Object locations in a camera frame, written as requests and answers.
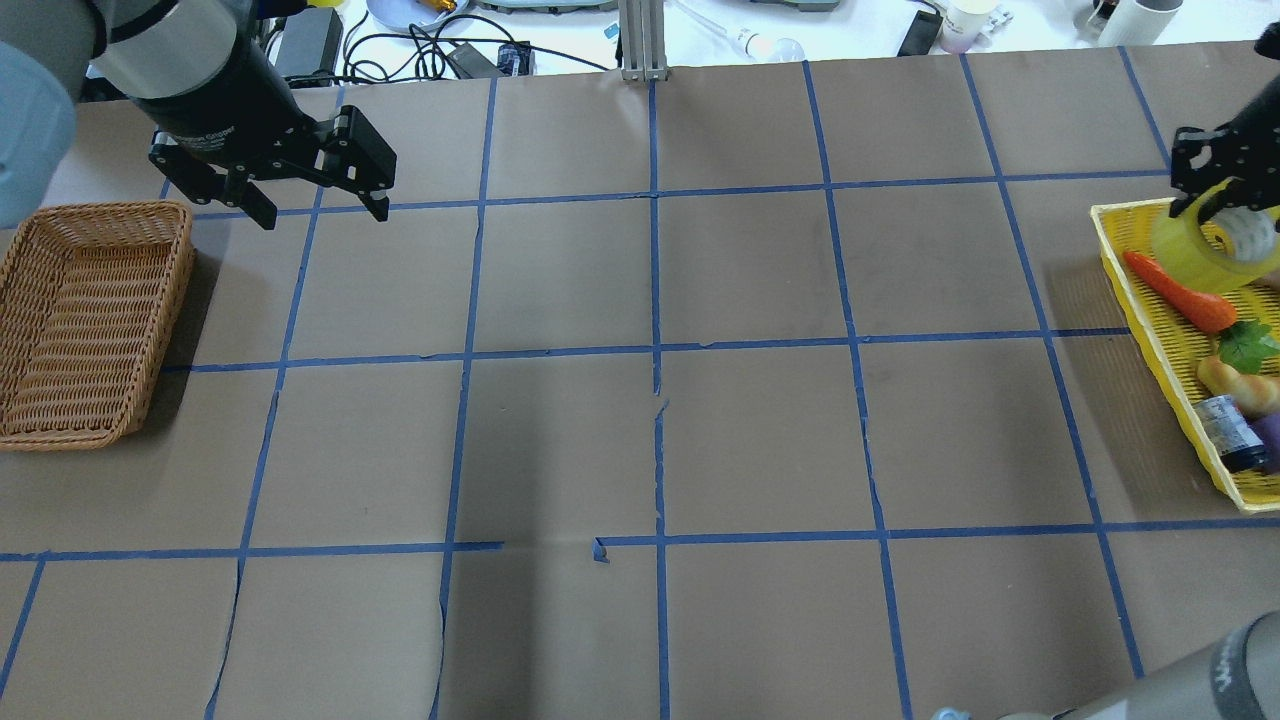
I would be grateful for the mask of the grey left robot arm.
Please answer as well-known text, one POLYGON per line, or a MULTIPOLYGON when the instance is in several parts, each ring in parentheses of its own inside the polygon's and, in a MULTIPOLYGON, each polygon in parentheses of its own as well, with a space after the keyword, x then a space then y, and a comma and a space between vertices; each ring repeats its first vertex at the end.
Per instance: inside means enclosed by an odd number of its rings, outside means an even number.
POLYGON ((298 179, 389 217, 392 146, 355 106, 326 120, 303 111, 223 1, 5 1, 1 64, 5 227, 45 200, 88 70, 154 123, 148 160, 191 202, 236 208, 270 231, 278 208, 260 183, 298 179))

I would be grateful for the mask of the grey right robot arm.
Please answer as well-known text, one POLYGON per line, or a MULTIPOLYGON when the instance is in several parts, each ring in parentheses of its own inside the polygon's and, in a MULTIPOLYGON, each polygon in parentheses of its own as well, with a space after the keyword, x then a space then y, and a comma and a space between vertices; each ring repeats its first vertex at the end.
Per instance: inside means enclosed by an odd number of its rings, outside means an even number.
MULTIPOLYGON (((1091 209, 1101 260, 1140 356, 1219 488, 1276 459, 1254 427, 1277 415, 1277 81, 1167 146, 1167 200, 1091 209)), ((1266 612, 1066 719, 1275 719, 1277 614, 1266 612)))

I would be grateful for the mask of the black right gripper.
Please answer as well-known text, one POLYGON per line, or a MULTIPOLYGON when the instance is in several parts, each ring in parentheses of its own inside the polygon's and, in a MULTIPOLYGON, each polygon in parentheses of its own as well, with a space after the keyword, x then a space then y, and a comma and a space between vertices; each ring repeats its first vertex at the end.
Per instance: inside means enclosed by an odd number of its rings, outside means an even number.
POLYGON ((1201 213, 1244 208, 1265 211, 1279 202, 1279 78, 1275 77, 1229 122, 1215 129, 1180 127, 1170 147, 1170 184, 1180 192, 1171 213, 1193 202, 1201 213))

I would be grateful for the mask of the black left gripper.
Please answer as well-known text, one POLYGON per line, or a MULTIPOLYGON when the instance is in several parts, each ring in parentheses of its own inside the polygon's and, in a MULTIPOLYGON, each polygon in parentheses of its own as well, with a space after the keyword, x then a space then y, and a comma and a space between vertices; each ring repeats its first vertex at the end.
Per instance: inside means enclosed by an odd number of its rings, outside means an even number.
POLYGON ((297 178, 346 191, 375 222, 389 219, 394 149, 353 105, 324 123, 302 111, 262 49, 239 29, 210 77, 133 102, 157 127, 148 160, 191 202, 238 208, 274 231, 276 205, 253 182, 297 178))

